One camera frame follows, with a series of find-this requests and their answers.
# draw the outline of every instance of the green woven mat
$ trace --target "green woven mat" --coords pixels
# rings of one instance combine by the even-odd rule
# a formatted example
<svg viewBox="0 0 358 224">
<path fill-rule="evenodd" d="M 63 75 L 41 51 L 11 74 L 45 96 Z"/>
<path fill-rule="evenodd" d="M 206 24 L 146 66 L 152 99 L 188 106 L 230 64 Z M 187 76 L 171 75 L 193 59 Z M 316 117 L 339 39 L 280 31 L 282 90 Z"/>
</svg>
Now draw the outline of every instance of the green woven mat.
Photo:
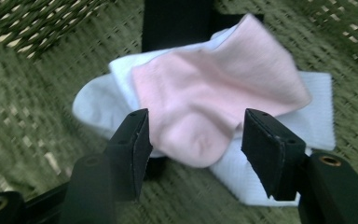
<svg viewBox="0 0 358 224">
<path fill-rule="evenodd" d="M 71 104 L 82 86 L 108 72 L 110 61 L 140 51 L 142 0 L 73 1 L 82 7 L 59 2 L 64 1 L 0 1 L 0 190 L 19 190 L 26 199 L 67 181 L 82 155 L 103 150 L 104 140 L 74 120 Z M 267 27 L 302 70 L 333 75 L 334 153 L 358 172 L 358 2 L 221 0 L 215 5 L 226 13 L 266 14 Z M 38 20 L 36 8 L 52 13 L 52 19 L 42 13 L 45 19 Z M 72 17 L 74 10 L 78 17 Z M 21 26 L 13 25 L 16 21 Z M 24 27 L 29 28 L 23 41 L 9 45 L 5 35 L 15 40 Z M 21 50 L 26 43 L 32 46 Z M 139 203 L 122 205 L 122 223 L 299 223 L 295 208 L 245 206 L 207 169 L 173 161 L 159 182 L 144 184 Z"/>
</svg>

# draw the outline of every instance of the woven texture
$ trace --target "woven texture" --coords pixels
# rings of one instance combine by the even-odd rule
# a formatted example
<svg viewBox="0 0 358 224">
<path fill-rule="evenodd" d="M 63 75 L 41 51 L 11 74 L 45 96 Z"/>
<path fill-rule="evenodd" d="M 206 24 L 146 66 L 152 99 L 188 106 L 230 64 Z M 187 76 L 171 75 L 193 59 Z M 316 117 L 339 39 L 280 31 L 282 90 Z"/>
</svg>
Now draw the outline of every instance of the woven texture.
<svg viewBox="0 0 358 224">
<path fill-rule="evenodd" d="M 72 117 L 72 102 L 110 61 L 141 50 L 142 0 L 70 2 L 0 1 L 0 191 L 19 190 L 26 199 L 67 181 L 76 159 L 103 150 L 104 140 Z M 358 2 L 220 0 L 215 6 L 264 13 L 300 69 L 332 74 L 334 153 L 358 172 Z M 48 22 L 43 32 L 39 22 Z M 295 208 L 245 206 L 208 170 L 173 161 L 161 180 L 144 184 L 139 203 L 122 205 L 120 223 L 299 223 Z"/>
</svg>

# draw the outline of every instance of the fabric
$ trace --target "fabric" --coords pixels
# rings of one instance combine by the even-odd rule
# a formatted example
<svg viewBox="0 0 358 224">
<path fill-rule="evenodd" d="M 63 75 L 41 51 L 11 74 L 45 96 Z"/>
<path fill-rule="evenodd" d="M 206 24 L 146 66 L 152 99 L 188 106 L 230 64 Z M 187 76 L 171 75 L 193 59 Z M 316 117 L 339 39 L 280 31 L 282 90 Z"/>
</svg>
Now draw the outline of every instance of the fabric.
<svg viewBox="0 0 358 224">
<path fill-rule="evenodd" d="M 306 107 L 277 117 L 277 120 L 302 138 L 311 148 L 333 150 L 336 146 L 333 129 L 331 76 L 326 73 L 300 72 L 312 95 Z M 211 172 L 240 200 L 248 205 L 296 206 L 293 202 L 277 202 L 268 198 L 250 162 L 241 151 L 241 137 L 234 138 L 223 157 L 210 167 Z"/>
<path fill-rule="evenodd" d="M 291 55 L 253 15 L 215 50 L 170 52 L 132 73 L 151 144 L 193 167 L 223 155 L 245 108 L 278 116 L 311 100 Z"/>
<path fill-rule="evenodd" d="M 215 34 L 213 36 L 213 39 L 206 43 L 186 46 L 179 49 L 215 49 L 223 41 L 225 41 L 235 29 L 236 27 L 232 27 L 231 29 L 228 29 L 224 32 Z M 92 80 L 78 93 L 73 106 L 73 112 L 76 117 L 80 119 L 83 123 L 90 126 L 96 133 L 99 133 L 106 138 L 110 138 L 116 129 L 115 127 L 118 127 L 124 117 L 132 110 L 139 109 L 139 105 L 137 104 L 137 98 L 131 83 L 131 67 L 147 63 L 153 58 L 156 58 L 159 55 L 171 50 L 175 49 L 165 49 L 143 54 L 129 55 L 111 62 L 110 68 L 113 72 L 112 74 L 98 77 Z M 308 88 L 310 88 L 313 100 L 310 105 L 300 110 L 305 111 L 305 114 L 302 114 L 302 117 L 298 115 L 297 111 L 283 116 L 279 116 L 279 120 L 289 128 L 293 127 L 290 126 L 290 123 L 296 124 L 300 121 L 300 123 L 298 123 L 299 131 L 293 130 L 292 128 L 291 129 L 306 141 L 308 147 L 332 149 L 334 147 L 335 142 L 332 124 L 333 108 L 331 106 L 331 91 L 323 87 L 323 85 L 327 85 L 326 83 L 330 82 L 329 76 L 323 76 L 315 73 L 300 74 Z M 315 112 L 315 108 L 319 108 L 319 111 L 324 111 L 324 113 Z M 320 119 L 312 121 L 311 116 L 318 114 L 320 114 L 321 116 L 316 116 L 316 118 Z M 314 133 L 320 134 L 307 135 L 308 130 L 314 130 Z M 237 143 L 239 147 L 233 147 L 235 146 L 236 141 L 239 143 L 239 145 Z M 318 146 L 318 143 L 328 143 L 330 147 L 327 148 L 323 146 Z M 236 161 L 227 159 L 230 158 L 229 155 L 234 156 L 234 159 L 240 158 L 241 156 L 238 156 L 233 153 L 236 149 L 238 150 L 239 148 L 241 148 L 241 141 L 234 139 L 222 159 L 211 167 L 212 172 L 240 199 L 241 202 L 258 205 L 273 205 L 270 201 L 267 200 L 267 196 L 265 196 L 265 192 L 261 188 L 261 185 L 257 185 L 257 181 L 259 183 L 258 178 L 251 178 L 251 176 L 256 177 L 253 170 L 252 172 L 246 172 L 247 176 L 250 177 L 247 177 L 245 179 L 238 178 L 239 181 L 236 181 L 237 177 L 230 175 L 239 175 L 240 172 L 235 171 L 240 170 L 241 167 L 249 169 L 249 163 L 247 163 L 247 161 Z M 154 156 L 162 156 L 161 153 L 156 152 L 157 151 L 155 150 Z M 234 165 L 227 168 L 227 165 L 230 163 L 233 163 Z M 229 176 L 226 182 L 224 181 L 225 176 Z M 236 193 L 235 189 L 233 189 L 232 186 L 238 186 L 239 191 L 237 191 Z M 252 193 L 243 193 L 242 195 L 239 195 L 239 193 L 241 193 L 241 190 L 242 192 L 247 191 Z M 279 205 L 295 204 L 296 203 L 280 203 Z"/>
<path fill-rule="evenodd" d="M 142 51 L 207 41 L 213 33 L 236 25 L 243 17 L 220 14 L 212 10 L 212 2 L 145 0 Z M 159 178 L 165 167 L 164 158 L 155 158 L 156 151 L 152 155 L 147 162 L 147 179 Z"/>
</svg>

